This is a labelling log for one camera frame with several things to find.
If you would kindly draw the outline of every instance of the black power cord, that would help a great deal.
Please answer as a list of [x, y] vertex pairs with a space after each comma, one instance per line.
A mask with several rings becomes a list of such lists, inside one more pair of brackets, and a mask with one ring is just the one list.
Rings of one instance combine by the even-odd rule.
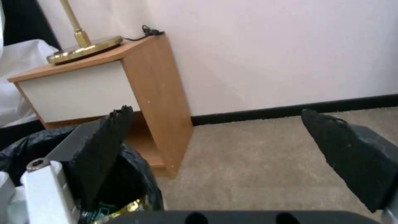
[[129, 41], [139, 41], [139, 40], [142, 40], [142, 39], [144, 39], [146, 37], [149, 37], [149, 36], [159, 36], [159, 35], [163, 35], [164, 34], [164, 31], [159, 31], [157, 29], [151, 29], [147, 25], [143, 25], [142, 26], [142, 31], [145, 34], [145, 36], [143, 36], [143, 37], [140, 37], [138, 39], [130, 39], [130, 38], [124, 37], [124, 39], [129, 40]]

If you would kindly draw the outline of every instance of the gold foil wrapper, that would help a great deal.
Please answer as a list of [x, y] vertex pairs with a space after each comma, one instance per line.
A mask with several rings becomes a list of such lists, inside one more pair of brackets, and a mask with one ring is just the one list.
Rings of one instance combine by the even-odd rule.
[[148, 211], [151, 209], [152, 209], [152, 206], [149, 203], [149, 198], [147, 195], [145, 195], [142, 198], [139, 198], [131, 203], [128, 203], [126, 206], [124, 206], [119, 211], [114, 212], [108, 216], [101, 217], [100, 219], [97, 219], [92, 224], [104, 224], [104, 223], [108, 222], [110, 219], [114, 219], [114, 218], [118, 217], [119, 215], [122, 215], [125, 213], [136, 212], [136, 211]]

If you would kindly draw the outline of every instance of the lamp base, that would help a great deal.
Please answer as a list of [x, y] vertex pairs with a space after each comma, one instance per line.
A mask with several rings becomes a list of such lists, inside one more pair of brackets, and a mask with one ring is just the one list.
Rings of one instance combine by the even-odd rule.
[[47, 61], [54, 65], [77, 61], [116, 48], [120, 46], [122, 42], [123, 37], [121, 36], [99, 39], [97, 41], [92, 41], [92, 44], [88, 47], [75, 46], [55, 52], [47, 57]]

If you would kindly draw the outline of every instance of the white wall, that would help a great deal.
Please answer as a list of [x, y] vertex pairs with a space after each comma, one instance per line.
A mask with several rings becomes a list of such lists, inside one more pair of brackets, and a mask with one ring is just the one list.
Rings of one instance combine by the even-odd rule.
[[[62, 12], [44, 7], [54, 1], [39, 0], [67, 45]], [[127, 35], [136, 2], [71, 0], [95, 37]], [[397, 9], [392, 0], [147, 0], [142, 21], [166, 30], [192, 114], [202, 115], [398, 93]]]

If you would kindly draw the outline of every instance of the white drawer front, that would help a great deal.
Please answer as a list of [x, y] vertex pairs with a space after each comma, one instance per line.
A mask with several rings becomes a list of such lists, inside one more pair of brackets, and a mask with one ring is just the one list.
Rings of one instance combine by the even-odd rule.
[[19, 82], [44, 122], [140, 110], [120, 61]]

